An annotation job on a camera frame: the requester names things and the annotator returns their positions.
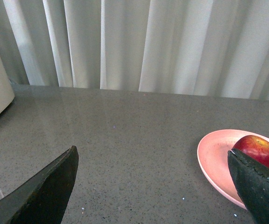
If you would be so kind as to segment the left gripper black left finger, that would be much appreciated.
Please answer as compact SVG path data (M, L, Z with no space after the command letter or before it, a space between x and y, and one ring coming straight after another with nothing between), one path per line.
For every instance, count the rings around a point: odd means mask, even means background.
M0 200L0 224L59 224L74 188L79 155L72 146Z

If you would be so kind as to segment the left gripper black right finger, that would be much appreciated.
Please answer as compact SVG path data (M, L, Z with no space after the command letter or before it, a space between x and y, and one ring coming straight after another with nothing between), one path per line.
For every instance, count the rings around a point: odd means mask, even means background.
M227 163L239 198L255 224L269 224L269 168L238 149L227 152Z

